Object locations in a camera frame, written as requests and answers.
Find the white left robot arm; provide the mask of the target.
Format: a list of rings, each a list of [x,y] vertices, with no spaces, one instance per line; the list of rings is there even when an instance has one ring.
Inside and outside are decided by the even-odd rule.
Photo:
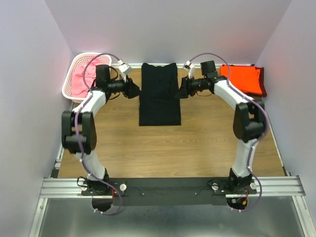
[[[140,95],[140,88],[122,66],[119,67],[115,79],[111,78],[108,65],[97,65],[95,75],[94,82],[88,87],[87,97],[71,111],[62,113],[62,146],[79,159],[86,172],[88,187],[99,195],[104,195],[109,190],[119,194],[117,188],[110,183],[108,172],[96,153],[94,118],[112,94],[119,93],[132,99]]]

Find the black t-shirt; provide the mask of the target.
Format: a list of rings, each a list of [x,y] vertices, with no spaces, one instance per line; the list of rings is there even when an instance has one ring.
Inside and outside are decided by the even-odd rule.
[[[178,69],[175,63],[141,67],[141,94],[139,96],[140,126],[181,125],[178,92]]]

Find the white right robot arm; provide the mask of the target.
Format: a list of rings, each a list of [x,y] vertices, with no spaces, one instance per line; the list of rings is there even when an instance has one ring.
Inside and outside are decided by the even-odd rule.
[[[214,61],[202,62],[200,66],[203,77],[195,79],[194,65],[191,61],[184,64],[183,68],[188,71],[188,75],[182,78],[175,98],[185,99],[197,92],[209,90],[233,108],[235,112],[233,132],[237,138],[237,151],[225,186],[230,192],[237,194],[249,187],[252,182],[255,150],[259,140],[267,133],[267,113],[264,102],[241,92],[233,86],[228,76],[218,75]]]

